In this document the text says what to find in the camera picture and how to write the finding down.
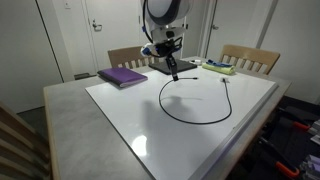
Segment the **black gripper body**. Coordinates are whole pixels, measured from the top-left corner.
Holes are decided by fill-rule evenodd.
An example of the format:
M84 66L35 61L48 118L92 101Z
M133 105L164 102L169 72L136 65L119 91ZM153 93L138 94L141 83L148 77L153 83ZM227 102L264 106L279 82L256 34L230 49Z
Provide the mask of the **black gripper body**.
M162 43L158 43L155 45L156 52L159 57L165 57L168 68L172 69L176 66L176 62L172 56L174 52L177 52L182 47L182 37L177 38L176 40L168 40Z

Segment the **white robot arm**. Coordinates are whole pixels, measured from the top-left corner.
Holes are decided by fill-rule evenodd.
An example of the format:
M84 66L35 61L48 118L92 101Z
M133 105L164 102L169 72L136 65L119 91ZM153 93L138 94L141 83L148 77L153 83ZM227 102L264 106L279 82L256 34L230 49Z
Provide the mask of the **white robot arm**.
M185 27L172 23L187 16L194 0L141 0L142 31L149 40L140 50L142 56L165 58L174 81L178 81L178 66L173 53L182 48Z

